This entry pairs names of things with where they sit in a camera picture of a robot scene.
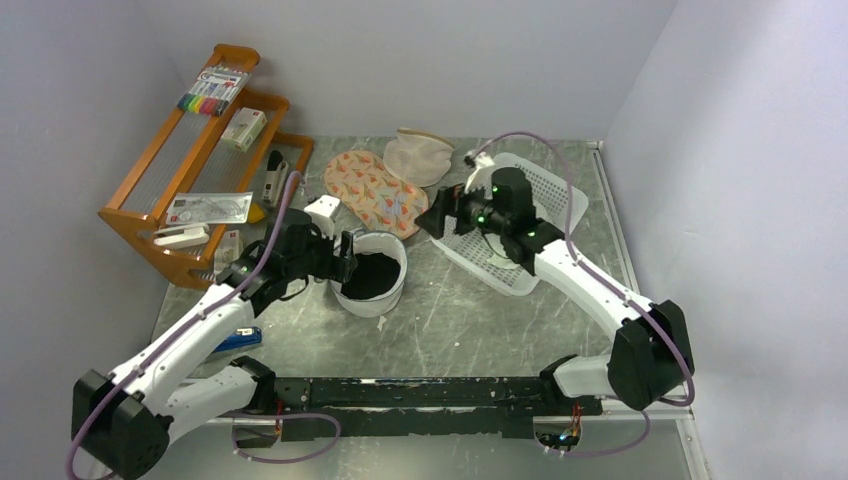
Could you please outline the black bra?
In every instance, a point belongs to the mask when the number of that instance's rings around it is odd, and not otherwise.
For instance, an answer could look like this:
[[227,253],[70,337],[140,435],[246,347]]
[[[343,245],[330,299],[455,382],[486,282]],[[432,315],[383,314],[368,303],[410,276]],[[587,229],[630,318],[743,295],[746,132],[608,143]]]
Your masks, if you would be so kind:
[[351,300],[370,300],[389,292],[399,278],[400,263],[381,252],[357,253],[357,268],[341,287],[341,294]]

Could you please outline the white mesh laundry bag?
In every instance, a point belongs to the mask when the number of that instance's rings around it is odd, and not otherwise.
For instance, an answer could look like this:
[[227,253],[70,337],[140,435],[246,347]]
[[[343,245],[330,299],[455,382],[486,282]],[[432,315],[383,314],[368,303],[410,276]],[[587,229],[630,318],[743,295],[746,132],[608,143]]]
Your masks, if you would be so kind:
[[339,305],[361,318],[385,315],[399,302],[408,272],[407,250],[394,234],[354,230],[353,253],[357,262],[344,283],[330,281]]

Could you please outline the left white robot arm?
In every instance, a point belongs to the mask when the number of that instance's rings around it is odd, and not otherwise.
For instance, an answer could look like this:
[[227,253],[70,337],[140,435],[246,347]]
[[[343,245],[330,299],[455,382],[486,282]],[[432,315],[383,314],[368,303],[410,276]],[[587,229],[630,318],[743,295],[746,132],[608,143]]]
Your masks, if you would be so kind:
[[248,356],[188,387],[183,381],[225,339],[310,278],[343,282],[356,267],[354,235],[327,237],[298,212],[249,244],[201,300],[162,336],[107,374],[90,370],[73,387],[66,474],[83,449],[107,477],[138,479],[177,439],[231,411],[261,416],[279,405],[275,373]]

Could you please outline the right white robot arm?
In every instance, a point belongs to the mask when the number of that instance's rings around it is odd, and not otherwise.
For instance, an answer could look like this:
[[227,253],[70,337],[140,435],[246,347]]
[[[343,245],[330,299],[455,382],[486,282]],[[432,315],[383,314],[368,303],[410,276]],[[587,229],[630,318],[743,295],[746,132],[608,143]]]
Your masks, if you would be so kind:
[[673,301],[652,301],[625,288],[578,252],[566,229],[538,216],[533,188],[517,167],[490,170],[488,187],[442,187],[415,223],[432,238],[496,236],[506,257],[564,293],[612,341],[606,356],[572,356],[546,372],[542,406],[562,414],[581,396],[611,397],[641,411],[655,402],[693,403],[694,360],[685,315]]

